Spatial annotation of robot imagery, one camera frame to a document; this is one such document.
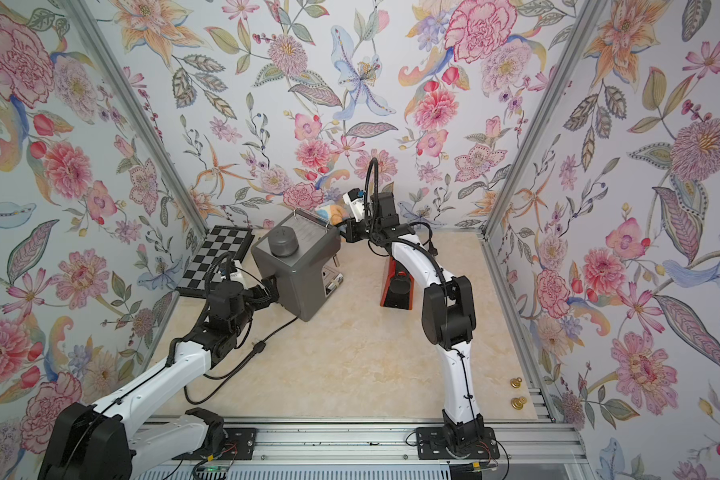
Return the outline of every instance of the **marble tabletop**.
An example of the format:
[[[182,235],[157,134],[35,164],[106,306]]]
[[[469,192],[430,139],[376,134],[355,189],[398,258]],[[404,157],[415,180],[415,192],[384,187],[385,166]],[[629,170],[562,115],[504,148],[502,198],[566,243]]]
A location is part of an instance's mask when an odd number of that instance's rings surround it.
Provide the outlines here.
[[[483,417],[536,419],[526,382],[519,389],[510,385],[522,371],[479,239],[474,232],[436,232],[434,243],[443,268],[472,283],[478,326],[471,366]],[[202,408],[228,417],[442,418],[442,372],[437,347],[422,330],[421,286],[415,286],[413,310],[383,308],[379,301],[386,259],[368,251],[365,241],[342,242],[338,259],[344,283],[320,311],[271,338]],[[259,274],[250,253],[242,266]],[[254,282],[246,278],[248,286]],[[180,299],[151,364],[165,358],[171,339],[190,330],[202,305],[201,299]],[[212,374],[231,370],[255,342],[292,318],[277,304],[256,312],[248,345],[231,352]],[[203,398],[217,385],[196,379],[189,385],[190,397]],[[516,396],[529,399],[525,408],[512,408],[510,400]],[[188,408],[192,405],[179,392],[156,414],[178,416]]]

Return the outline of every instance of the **chessboard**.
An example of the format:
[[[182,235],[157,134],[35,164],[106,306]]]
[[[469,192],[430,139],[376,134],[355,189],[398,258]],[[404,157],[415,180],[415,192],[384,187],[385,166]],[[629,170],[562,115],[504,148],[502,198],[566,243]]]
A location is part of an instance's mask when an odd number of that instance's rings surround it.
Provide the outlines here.
[[[214,226],[211,232],[206,235],[200,250],[186,268],[186,272],[184,272],[184,276],[176,290],[183,296],[205,298],[206,292],[203,278],[205,278],[213,259],[226,251],[231,251],[234,253],[232,259],[242,262],[252,242],[253,233],[248,229],[239,228],[238,226]],[[218,271],[213,274],[211,290],[221,283],[221,279]]]

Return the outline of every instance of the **black mounting plate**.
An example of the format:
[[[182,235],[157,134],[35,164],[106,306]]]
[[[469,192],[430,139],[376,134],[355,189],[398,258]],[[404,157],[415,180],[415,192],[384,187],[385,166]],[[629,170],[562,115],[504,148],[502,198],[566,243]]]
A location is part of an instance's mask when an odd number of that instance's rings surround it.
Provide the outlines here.
[[[256,447],[255,428],[231,428],[224,427],[228,442],[237,442],[237,455],[234,451],[227,452],[214,460],[250,460],[253,458],[253,449]],[[203,460],[204,458],[195,453],[185,453],[173,457],[174,460]]]
[[[443,436],[442,427],[419,427],[416,428],[416,450],[419,460],[461,460],[461,459],[481,459],[488,460],[499,458],[499,446],[491,441],[496,440],[496,435],[491,427],[485,427],[485,437],[483,442],[489,447],[486,451],[480,445],[473,445],[466,449],[466,453],[460,456],[451,455],[446,448],[445,437]]]

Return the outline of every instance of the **metal pole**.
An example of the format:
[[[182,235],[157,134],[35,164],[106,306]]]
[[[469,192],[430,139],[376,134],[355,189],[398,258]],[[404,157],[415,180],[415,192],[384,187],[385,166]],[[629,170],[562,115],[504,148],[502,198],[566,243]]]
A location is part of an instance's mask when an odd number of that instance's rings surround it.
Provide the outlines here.
[[[501,217],[509,207],[509,202],[514,196],[515,189],[518,188],[520,177],[531,162],[531,155],[534,153],[536,143],[538,143],[544,135],[547,124],[553,119],[553,115],[555,114],[554,108],[557,106],[557,102],[563,97],[563,92],[576,69],[576,64],[579,58],[581,58],[586,44],[590,40],[590,34],[596,27],[597,20],[600,18],[600,13],[603,11],[606,3],[607,0],[587,0],[584,8],[581,9],[581,13],[573,25],[574,28],[570,40],[568,40],[565,51],[558,62],[559,67],[557,68],[557,73],[555,73],[554,78],[550,80],[547,93],[541,100],[541,105],[539,105],[538,113],[534,117],[534,120],[530,122],[528,134],[526,134],[518,150],[518,156],[514,161],[514,166],[507,177],[507,181],[504,182],[504,186],[501,188],[501,193],[496,201],[493,212],[491,212],[488,222],[485,225],[485,230],[483,231],[485,237],[496,234],[494,231],[500,226]]]
[[[195,202],[190,198],[181,177],[173,167],[173,162],[163,146],[163,141],[146,119],[141,102],[136,98],[128,79],[125,78],[122,67],[99,30],[96,19],[85,5],[85,0],[60,0],[60,4],[67,12],[70,22],[77,27],[77,33],[80,35],[88,55],[94,60],[104,76],[104,80],[112,87],[122,102],[125,112],[131,120],[131,126],[150,149],[154,161],[157,163],[164,181],[173,191],[173,197],[184,213],[184,217],[192,228],[201,232],[201,235],[205,235],[208,231],[206,222],[200,216]]]

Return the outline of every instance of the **gray coffee machine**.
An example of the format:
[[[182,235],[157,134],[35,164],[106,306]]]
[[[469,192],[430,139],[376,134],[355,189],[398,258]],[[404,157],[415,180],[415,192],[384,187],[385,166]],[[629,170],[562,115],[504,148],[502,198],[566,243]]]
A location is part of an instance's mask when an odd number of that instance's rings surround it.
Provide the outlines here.
[[[328,265],[341,244],[338,228],[297,209],[259,239],[252,252],[262,278],[275,276],[278,303],[308,321],[343,280]]]

